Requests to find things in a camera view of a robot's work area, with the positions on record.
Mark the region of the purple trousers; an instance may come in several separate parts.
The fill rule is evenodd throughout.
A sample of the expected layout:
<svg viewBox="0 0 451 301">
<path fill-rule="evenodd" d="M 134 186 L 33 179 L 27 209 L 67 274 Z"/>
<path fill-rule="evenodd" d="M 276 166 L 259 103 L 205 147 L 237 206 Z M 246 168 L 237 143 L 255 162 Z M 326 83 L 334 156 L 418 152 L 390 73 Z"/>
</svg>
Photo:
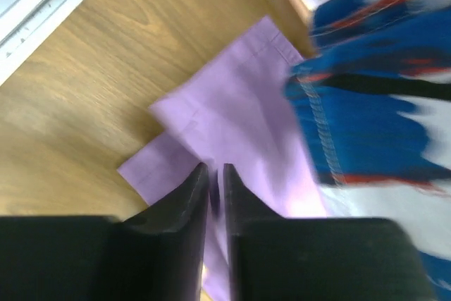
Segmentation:
<svg viewBox="0 0 451 301">
<path fill-rule="evenodd" d="M 283 95 L 298 51 L 262 18 L 186 83 L 151 105 L 164 130 L 118 171 L 147 204 L 181 184 L 199 162 L 209 167 L 211 205 L 203 289 L 228 300 L 223 167 L 284 217 L 324 217 L 295 114 Z"/>
</svg>

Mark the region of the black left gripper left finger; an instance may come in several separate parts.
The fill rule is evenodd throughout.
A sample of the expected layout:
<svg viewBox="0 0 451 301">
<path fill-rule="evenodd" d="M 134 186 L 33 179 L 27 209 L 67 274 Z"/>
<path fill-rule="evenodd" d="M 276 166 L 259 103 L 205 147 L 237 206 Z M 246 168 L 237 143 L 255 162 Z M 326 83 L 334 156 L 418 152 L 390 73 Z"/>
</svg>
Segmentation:
<svg viewBox="0 0 451 301">
<path fill-rule="evenodd" d="M 123 222 L 129 300 L 200 298 L 208 203 L 208 168 L 198 164 L 176 189 Z"/>
</svg>

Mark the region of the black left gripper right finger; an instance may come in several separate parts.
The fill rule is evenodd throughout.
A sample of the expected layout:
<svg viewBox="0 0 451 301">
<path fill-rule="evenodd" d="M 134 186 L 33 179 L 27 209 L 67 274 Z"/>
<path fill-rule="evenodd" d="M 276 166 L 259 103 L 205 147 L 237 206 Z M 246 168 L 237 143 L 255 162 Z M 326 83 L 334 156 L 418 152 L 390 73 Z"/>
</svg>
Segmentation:
<svg viewBox="0 0 451 301">
<path fill-rule="evenodd" d="M 223 174 L 230 296 L 232 300 L 256 300 L 270 282 L 273 268 L 264 226 L 281 216 L 244 184 L 234 165 L 226 164 Z"/>
</svg>

